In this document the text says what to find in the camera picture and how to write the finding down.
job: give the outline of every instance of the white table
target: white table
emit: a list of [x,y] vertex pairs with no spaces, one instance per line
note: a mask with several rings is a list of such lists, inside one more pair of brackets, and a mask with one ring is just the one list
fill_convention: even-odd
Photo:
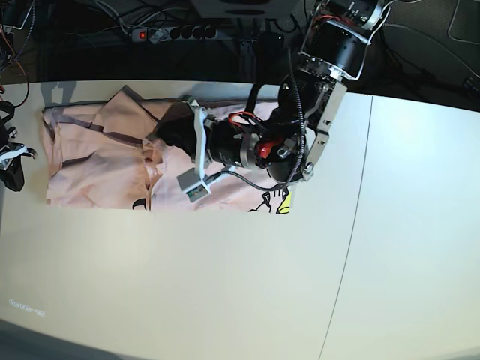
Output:
[[480,114],[375,97],[321,360],[480,357]]
[[[249,90],[79,82],[73,101],[125,83],[145,98]],[[4,197],[0,318],[144,359],[478,358],[480,114],[347,94],[288,216],[59,210],[44,205],[44,100],[32,88],[13,123],[40,157],[23,162],[24,191]],[[23,94],[12,85],[5,97]]]
[[[170,81],[62,86],[72,101],[84,101],[107,100],[124,84],[144,98],[246,98],[250,89]],[[318,359],[353,228],[371,97],[346,96],[292,214],[150,214],[45,205],[39,127],[41,90],[51,85],[33,84],[12,121],[18,140],[39,157],[23,161],[24,190],[4,194],[0,318],[144,359]],[[263,96],[275,98],[276,90]],[[17,103],[24,91],[9,85],[4,97]],[[53,90],[50,101],[62,102],[62,91]]]

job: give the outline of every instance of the black cylinder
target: black cylinder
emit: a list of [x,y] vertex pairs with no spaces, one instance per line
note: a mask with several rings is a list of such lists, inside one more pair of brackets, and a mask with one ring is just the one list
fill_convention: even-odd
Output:
[[217,123],[208,135],[208,152],[213,161],[223,165],[242,166],[240,149],[242,138],[239,132],[228,121]]
[[351,74],[365,46],[354,34],[326,22],[313,34],[305,52]]

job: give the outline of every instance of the silver bracket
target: silver bracket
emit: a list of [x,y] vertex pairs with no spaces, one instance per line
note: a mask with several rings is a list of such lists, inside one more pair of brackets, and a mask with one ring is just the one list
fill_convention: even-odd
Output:
[[337,116],[338,109],[340,109],[341,102],[346,93],[347,87],[341,82],[336,82],[331,91],[325,110],[323,110],[323,114],[316,126],[316,138],[311,146],[310,152],[308,153],[307,160],[305,161],[307,164],[303,171],[303,178],[305,181],[310,180],[314,174],[314,167],[318,163],[318,160],[322,156],[327,142],[329,141],[330,127]]
[[193,126],[196,134],[195,167],[178,176],[177,181],[181,191],[187,194],[193,203],[212,193],[205,175],[207,146],[205,121],[209,114],[206,108],[200,106],[193,98],[190,98],[187,104],[193,111]]

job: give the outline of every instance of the printed graphic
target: printed graphic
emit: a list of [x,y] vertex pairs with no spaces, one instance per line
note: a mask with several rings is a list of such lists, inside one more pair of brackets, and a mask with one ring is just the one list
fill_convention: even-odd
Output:
[[271,193],[263,193],[262,194],[262,203],[258,205],[256,208],[251,209],[249,212],[260,212],[260,209],[265,206],[268,209],[268,213],[272,213],[272,197],[281,197],[282,203],[278,207],[275,214],[277,215],[285,215],[290,213],[290,203],[292,200],[292,194],[288,188],[283,190],[274,191]]

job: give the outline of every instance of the pink cloth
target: pink cloth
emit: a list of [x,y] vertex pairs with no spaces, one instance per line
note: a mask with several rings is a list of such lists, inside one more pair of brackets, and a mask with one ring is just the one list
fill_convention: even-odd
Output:
[[[213,184],[212,195],[190,203],[177,176],[194,167],[191,159],[159,139],[146,139],[156,119],[162,119],[172,104],[149,101],[140,106],[120,91],[107,103],[45,109],[42,140],[49,161],[47,202],[75,208],[288,212],[289,190],[263,193],[233,177]],[[210,107],[208,112],[224,119],[243,107]],[[256,114],[268,119],[276,107],[276,103],[259,103]],[[213,163],[206,173],[223,167]],[[265,171],[237,171],[260,186],[275,185]]]

